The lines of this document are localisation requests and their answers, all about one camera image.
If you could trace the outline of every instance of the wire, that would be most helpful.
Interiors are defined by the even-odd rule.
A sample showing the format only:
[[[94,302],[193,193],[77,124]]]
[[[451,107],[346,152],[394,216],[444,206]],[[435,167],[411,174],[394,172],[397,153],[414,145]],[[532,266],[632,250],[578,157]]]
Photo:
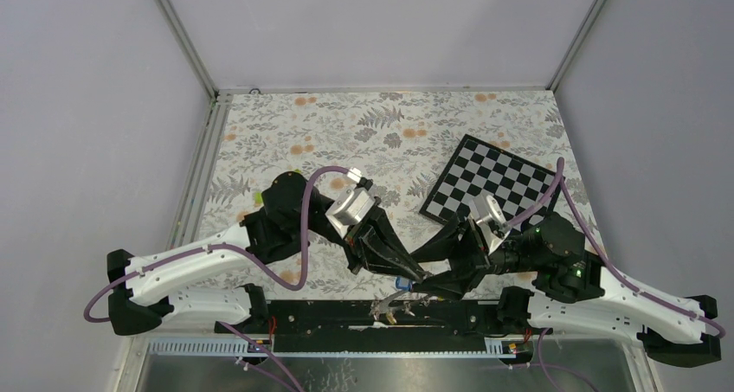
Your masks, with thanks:
[[[563,392],[563,389],[561,389],[560,386],[556,383],[555,380],[551,377],[551,374],[548,373],[548,367],[545,365],[545,362],[543,361],[543,337],[545,337],[545,333],[548,332],[550,328],[545,328],[543,331],[540,332],[540,337],[538,337],[538,363],[540,364],[540,369],[543,370],[543,373],[545,373],[545,377],[548,378],[548,381],[550,381],[550,384],[553,385],[553,388],[556,388],[558,392]]]
[[[699,315],[696,312],[693,312],[691,310],[686,310],[684,308],[678,307],[677,305],[671,304],[650,292],[643,292],[638,286],[629,282],[627,278],[625,278],[625,276],[619,272],[619,270],[615,267],[614,264],[612,264],[611,260],[609,260],[609,257],[604,253],[604,251],[599,246],[599,244],[596,243],[594,236],[591,234],[591,230],[589,229],[589,226],[583,220],[583,217],[578,212],[576,205],[573,203],[573,200],[571,199],[571,196],[569,193],[569,189],[566,186],[565,181],[563,180],[563,167],[564,166],[565,166],[565,160],[563,159],[563,157],[559,157],[558,160],[556,161],[556,175],[553,177],[553,181],[550,183],[550,187],[540,197],[540,200],[538,200],[538,202],[532,205],[530,208],[526,209],[519,215],[507,221],[507,223],[505,224],[505,227],[512,228],[518,225],[519,223],[524,222],[529,217],[531,217],[535,212],[540,210],[540,208],[542,208],[543,205],[546,202],[548,202],[548,200],[551,199],[551,197],[553,196],[553,193],[556,191],[556,187],[560,185],[561,191],[563,192],[563,196],[566,198],[566,201],[568,202],[569,207],[571,209],[571,213],[573,214],[574,218],[576,218],[576,221],[578,222],[578,225],[581,227],[583,234],[586,236],[587,239],[589,239],[591,246],[594,247],[595,251],[599,254],[599,257],[602,259],[602,262],[604,262],[604,266],[609,270],[610,273],[612,273],[612,275],[615,276],[615,278],[618,281],[620,281],[625,287],[632,290],[632,292],[639,294],[642,298],[649,299],[650,301],[653,301],[657,305],[662,305],[663,307],[669,310],[673,310],[674,312],[682,314],[688,318],[697,319],[697,320],[702,321],[704,324],[709,325],[718,331],[718,334],[716,337],[724,338],[724,336],[726,336],[726,329],[719,323],[711,320],[710,318],[706,316]]]
[[[270,319],[267,321],[267,339],[270,340],[270,344],[273,344],[273,334],[275,334],[275,329],[278,328],[278,320],[275,318],[275,316],[271,316]]]
[[[722,325],[719,323],[711,320],[710,318],[707,318],[706,316],[698,315],[696,312],[686,310],[683,308],[678,307],[677,305],[673,305],[665,301],[664,299],[661,299],[655,295],[653,295],[650,292],[641,292],[641,289],[636,286],[635,284],[632,284],[627,280],[627,278],[622,275],[619,270],[615,267],[614,264],[612,264],[612,261],[609,260],[609,257],[604,253],[602,248],[599,246],[598,243],[596,243],[596,240],[594,239],[594,236],[591,234],[591,229],[589,229],[589,225],[586,224],[586,222],[583,220],[580,213],[578,213],[578,209],[576,208],[576,205],[573,203],[573,200],[571,199],[571,195],[569,193],[569,189],[566,186],[565,182],[561,182],[561,191],[563,192],[563,196],[566,198],[566,201],[569,204],[569,207],[571,209],[571,213],[576,218],[576,221],[578,222],[578,225],[581,227],[581,230],[583,231],[583,234],[586,236],[586,238],[591,243],[591,246],[594,247],[595,251],[599,254],[599,258],[602,259],[602,262],[604,262],[604,266],[612,273],[612,275],[615,276],[615,278],[620,281],[625,287],[632,290],[632,292],[639,294],[641,297],[649,299],[650,301],[653,301],[657,305],[662,305],[663,307],[673,310],[674,312],[678,312],[688,318],[693,318],[702,321],[704,324],[709,325],[716,329],[718,331],[718,334],[716,337],[718,338],[724,338],[726,336],[726,330]]]
[[[316,183],[316,180],[328,172],[338,172],[338,173],[346,174],[349,171],[344,167],[338,167],[335,165],[321,167],[320,169],[316,170],[311,175],[311,177],[308,179],[308,182],[306,182],[306,188],[304,189],[304,192],[303,192],[303,202],[301,203],[301,212],[300,212],[301,262],[300,262],[300,280],[298,284],[294,285],[294,284],[291,284],[285,281],[278,274],[274,273],[269,267],[263,264],[262,261],[257,259],[256,256],[254,256],[253,254],[251,254],[250,252],[246,251],[245,249],[241,247],[238,247],[236,245],[230,245],[228,243],[219,243],[219,244],[211,245],[209,248],[228,250],[228,251],[232,251],[232,252],[241,254],[242,256],[251,260],[259,269],[261,269],[268,277],[273,279],[278,285],[286,288],[287,290],[291,290],[291,291],[300,290],[306,284],[306,277],[308,275],[308,208],[309,208],[309,204],[311,201],[311,193],[313,192],[313,188]],[[182,258],[186,258],[194,254],[200,254],[202,252],[205,252],[205,249],[203,247],[195,247],[188,251],[184,251],[180,254],[175,254],[163,260],[159,260],[158,262],[153,262],[152,264],[143,267],[142,271],[143,273],[147,273],[157,267],[161,267],[163,265],[169,264],[173,262],[174,260],[180,260]],[[118,286],[122,284],[123,282],[131,280],[132,278],[135,278],[139,275],[140,273],[138,271],[133,271],[131,273],[123,275],[122,277],[116,279],[115,281],[107,284],[107,286],[105,286],[99,292],[94,294],[92,299],[89,300],[89,302],[87,303],[87,306],[84,307],[84,319],[88,321],[89,323],[105,323],[105,322],[110,321],[109,317],[104,317],[104,318],[92,317],[91,315],[92,308],[94,307],[95,304],[97,304],[97,301],[99,301],[105,294],[110,292],[115,286]]]
[[[526,364],[511,364],[510,366],[491,366],[489,368],[482,368],[482,370],[517,370],[517,369],[529,369],[529,368],[538,368],[540,367],[540,363],[526,363]],[[546,363],[545,367],[548,369],[554,369],[554,370],[561,370],[566,373],[570,373],[571,375],[581,379],[584,381],[594,392],[601,392],[599,388],[597,388],[594,383],[591,382],[588,377],[584,376],[581,372],[578,372],[576,370],[573,370],[571,368],[567,368],[565,366],[561,366],[559,364],[553,364],[553,363]]]
[[[254,371],[256,371],[256,372],[258,372],[258,373],[260,373],[260,374],[262,374],[264,376],[269,377],[270,379],[273,379],[277,383],[280,383],[281,385],[283,385],[283,388],[286,388],[286,389],[290,390],[291,392],[298,392],[291,385],[289,385],[288,382],[280,379],[279,377],[277,377],[276,375],[273,375],[272,373],[268,372],[267,370],[258,368],[254,364],[249,364],[249,363],[243,362],[241,360],[237,361],[237,364],[240,364],[241,366],[244,366],[245,367],[245,370],[251,370],[252,369],[252,370],[254,370]]]
[[[522,222],[530,219],[537,211],[539,211],[550,199],[553,197],[553,193],[556,192],[556,188],[560,183],[563,183],[563,166],[565,160],[563,157],[559,157],[556,161],[556,175],[553,177],[553,181],[550,182],[550,187],[540,196],[540,200],[530,206],[528,209],[523,210],[520,214],[513,217],[505,223],[505,229],[514,228]]]
[[[288,368],[286,367],[286,365],[283,364],[283,362],[281,362],[278,357],[275,357],[275,355],[273,354],[273,352],[270,351],[270,350],[268,350],[267,347],[262,347],[260,344],[257,344],[253,339],[251,339],[250,337],[248,337],[248,336],[240,333],[235,327],[232,327],[231,325],[229,325],[227,323],[224,323],[223,321],[220,321],[219,324],[222,325],[222,327],[224,327],[225,329],[227,329],[229,331],[232,331],[232,333],[235,336],[237,336],[237,337],[241,338],[242,340],[250,343],[256,349],[260,349],[263,352],[265,352],[265,354],[268,357],[270,357],[270,359],[272,359],[273,362],[275,362],[275,364],[277,364],[278,366],[280,366],[281,369],[283,369],[283,372],[286,373],[286,376],[288,376],[291,379],[291,381],[293,381],[293,386],[295,386],[296,389],[299,392],[305,392],[304,389],[303,389],[303,387],[300,386],[300,383],[298,382],[298,380],[296,379],[296,377],[293,375],[293,373],[291,373],[291,371],[288,370]]]
[[[525,335],[523,336],[523,343],[521,344],[526,344],[528,340],[530,340],[530,337],[532,337],[532,330],[525,329]]]

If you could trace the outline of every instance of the gray wall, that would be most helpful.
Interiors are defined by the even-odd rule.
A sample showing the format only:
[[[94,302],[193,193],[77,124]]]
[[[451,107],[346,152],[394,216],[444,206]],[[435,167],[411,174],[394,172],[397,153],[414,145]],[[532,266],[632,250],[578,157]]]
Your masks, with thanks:
[[[0,0],[0,33],[0,389],[98,392],[121,340],[82,309],[164,247],[208,99],[152,0]]]
[[[635,278],[708,293],[734,331],[734,3],[609,0],[557,94],[606,248]],[[723,362],[665,391],[731,390]]]
[[[171,0],[222,88],[551,81],[594,0]]]

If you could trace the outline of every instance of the purple cable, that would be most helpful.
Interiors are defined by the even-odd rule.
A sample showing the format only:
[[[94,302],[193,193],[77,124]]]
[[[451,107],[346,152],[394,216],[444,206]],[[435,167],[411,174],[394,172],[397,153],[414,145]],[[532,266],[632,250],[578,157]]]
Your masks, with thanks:
[[[300,262],[300,279],[299,279],[298,284],[293,285],[285,281],[280,276],[278,276],[278,274],[271,271],[270,268],[268,268],[265,264],[263,264],[261,260],[258,260],[254,255],[252,255],[250,252],[246,251],[245,249],[241,247],[237,247],[236,245],[229,245],[226,243],[219,243],[216,245],[212,245],[211,248],[226,249],[228,251],[237,252],[238,254],[241,254],[244,257],[246,257],[247,259],[251,260],[268,277],[272,278],[276,283],[278,283],[278,285],[288,290],[291,290],[291,291],[300,290],[306,284],[306,276],[308,275],[308,208],[309,208],[309,204],[311,203],[311,193],[313,192],[313,188],[316,184],[316,180],[319,177],[321,177],[323,174],[332,172],[332,171],[337,172],[337,173],[343,173],[343,174],[346,174],[348,172],[346,168],[338,167],[336,165],[321,167],[320,169],[316,170],[311,175],[311,178],[308,179],[308,182],[306,182],[306,189],[303,192],[303,202],[301,203],[301,214],[300,214],[301,262]],[[158,262],[153,262],[152,264],[143,267],[143,272],[147,273],[148,271],[152,271],[156,267],[161,267],[163,265],[173,262],[174,260],[180,260],[182,258],[191,256],[193,254],[200,254],[201,252],[204,252],[204,249],[201,247],[196,247],[191,250],[182,252],[180,254],[172,255],[168,258],[165,258]],[[115,286],[118,286],[122,284],[123,282],[126,282],[139,275],[140,274],[138,273],[138,271],[133,271],[107,284],[107,286],[105,286],[99,292],[94,294],[94,296],[89,301],[89,303],[87,303],[87,306],[84,307],[84,319],[88,321],[89,323],[106,323],[110,321],[109,317],[104,317],[104,318],[92,317],[91,315],[92,307],[94,307],[94,305],[97,304],[97,301],[99,301],[102,298],[102,296],[104,296],[107,292],[112,290]]]
[[[527,368],[537,368],[540,367],[540,363],[530,363],[530,364],[514,364],[512,365],[512,370],[517,369],[527,369]],[[553,363],[546,363],[545,367],[548,369],[555,369],[555,370],[561,370],[566,373],[570,373],[571,375],[581,379],[584,381],[594,392],[600,392],[600,390],[594,385],[594,383],[591,382],[588,377],[584,376],[581,372],[577,372],[571,368],[567,368],[565,366],[561,366],[559,364],[553,364]],[[492,366],[489,368],[483,368],[483,370],[510,370],[507,366]]]
[[[193,254],[200,254],[201,252],[204,252],[203,248],[195,247],[195,248],[190,249],[188,251],[184,251],[184,252],[182,252],[180,254],[172,255],[172,256],[164,259],[164,260],[160,260],[160,261],[154,262],[154,263],[152,263],[150,265],[146,265],[145,267],[143,267],[143,272],[144,273],[147,273],[148,271],[152,271],[156,267],[160,267],[162,265],[171,263],[174,260],[180,260],[181,258],[185,258],[185,257],[191,256]],[[133,279],[133,278],[135,278],[135,277],[137,277],[139,275],[140,275],[140,273],[138,273],[138,271],[133,271],[131,273],[125,274],[125,275],[117,278],[115,281],[107,284],[107,286],[105,286],[99,292],[97,292],[96,294],[94,294],[94,296],[92,297],[92,299],[90,299],[89,302],[87,303],[87,306],[84,307],[84,319],[86,321],[88,321],[89,323],[105,323],[107,321],[110,321],[110,318],[109,317],[103,317],[103,318],[92,317],[92,315],[91,315],[92,307],[94,307],[94,305],[97,304],[97,301],[99,301],[102,298],[103,295],[107,294],[107,292],[108,291],[111,291],[115,286],[118,286],[118,285],[122,284],[123,282],[125,282],[127,280],[131,280],[131,279]]]
[[[311,204],[311,194],[313,193],[313,187],[316,185],[316,180],[330,172],[346,174],[349,170],[337,165],[321,167],[311,174],[308,182],[306,182],[306,189],[303,190],[303,199],[300,204],[300,279],[295,286],[290,284],[284,286],[289,290],[298,291],[306,284],[306,274],[308,273],[308,208]]]
[[[272,373],[268,372],[267,370],[264,370],[264,369],[260,369],[260,368],[258,368],[258,367],[257,367],[256,365],[254,365],[254,364],[247,364],[247,363],[245,363],[245,362],[242,362],[242,361],[239,361],[239,362],[237,362],[237,363],[238,363],[238,364],[240,364],[241,366],[244,366],[244,367],[246,368],[246,370],[250,370],[250,369],[252,369],[252,370],[254,370],[254,371],[256,371],[256,372],[258,372],[258,373],[260,373],[260,374],[262,374],[262,375],[264,375],[264,376],[267,376],[267,377],[269,377],[270,379],[273,379],[273,380],[274,380],[274,381],[276,381],[277,383],[280,383],[281,385],[283,385],[283,388],[285,388],[285,389],[288,389],[288,390],[290,390],[291,392],[297,392],[297,391],[296,391],[296,389],[294,389],[294,388],[293,388],[293,387],[292,387],[291,385],[289,385],[289,384],[288,384],[288,383],[287,383],[286,381],[284,381],[284,380],[280,379],[280,378],[279,378],[279,377],[277,377],[276,375],[273,375]]]
[[[543,373],[545,373],[545,377],[547,377],[548,381],[550,381],[550,384],[553,385],[553,388],[556,388],[558,392],[563,392],[563,389],[558,386],[556,381],[553,380],[553,378],[551,377],[551,374],[548,373],[548,367],[545,366],[545,362],[543,361],[543,337],[545,337],[545,333],[547,333],[548,330],[550,330],[550,328],[544,328],[543,331],[540,332],[540,337],[538,337],[538,363],[540,365],[540,369],[542,369]]]
[[[277,364],[278,366],[280,366],[281,369],[283,369],[283,372],[286,373],[286,376],[288,376],[291,379],[291,381],[293,381],[293,386],[295,386],[296,389],[299,392],[305,392],[304,389],[303,389],[303,387],[300,386],[300,383],[298,382],[298,380],[296,380],[296,377],[293,375],[293,373],[291,373],[291,371],[288,370],[288,368],[286,367],[286,365],[283,364],[283,362],[281,362],[278,357],[275,357],[275,355],[273,354],[273,352],[271,352],[270,350],[268,350],[267,347],[261,347],[261,344],[257,344],[253,339],[251,339],[250,337],[245,336],[244,334],[240,333],[235,327],[232,327],[231,325],[229,325],[227,323],[224,323],[223,321],[220,321],[219,324],[222,325],[222,327],[226,328],[227,330],[232,331],[232,333],[235,336],[237,336],[237,337],[241,338],[242,340],[244,340],[244,341],[252,344],[252,346],[255,347],[256,349],[260,349],[260,350],[264,351],[265,354],[268,357],[270,357],[273,360],[273,362],[275,362],[275,364]]]
[[[556,192],[558,184],[563,183],[564,165],[565,160],[563,159],[563,157],[559,157],[556,161],[556,175],[553,177],[553,181],[550,182],[550,187],[545,191],[545,193],[543,193],[537,203],[533,204],[528,209],[523,210],[522,213],[520,213],[519,215],[507,221],[507,223],[505,223],[505,228],[514,228],[520,223],[525,222],[531,216],[535,215],[535,213],[539,211],[551,199],[551,197],[553,197],[553,193]]]
[[[578,212],[578,209],[576,208],[576,205],[573,203],[573,200],[571,200],[571,195],[569,193],[568,187],[566,186],[566,183],[561,182],[561,190],[563,191],[563,196],[566,198],[566,201],[568,202],[569,207],[571,208],[571,213],[576,218],[576,221],[578,222],[578,225],[581,227],[583,234],[586,235],[586,238],[589,239],[591,246],[594,247],[595,251],[599,254],[599,258],[601,258],[602,262],[604,262],[604,266],[612,273],[612,275],[615,276],[615,278],[617,278],[617,280],[619,280],[624,286],[632,290],[632,292],[639,293],[641,297],[649,299],[650,301],[653,301],[655,304],[662,305],[665,308],[669,310],[673,310],[674,312],[678,312],[688,318],[698,319],[704,322],[704,324],[713,327],[714,329],[718,330],[718,334],[716,337],[723,338],[724,336],[726,336],[726,330],[719,323],[711,320],[710,318],[707,318],[706,316],[700,316],[696,312],[692,312],[690,310],[680,308],[677,305],[670,304],[667,301],[665,301],[664,299],[661,299],[655,295],[652,295],[649,292],[640,292],[640,288],[638,286],[627,281],[627,279],[624,278],[624,275],[622,275],[617,270],[615,265],[612,264],[611,260],[609,260],[609,257],[604,253],[604,251],[602,251],[602,247],[600,247],[599,244],[596,243],[594,236],[591,234],[591,229],[589,229],[589,225],[587,225],[586,222],[583,220],[583,218],[581,217],[581,214]]]

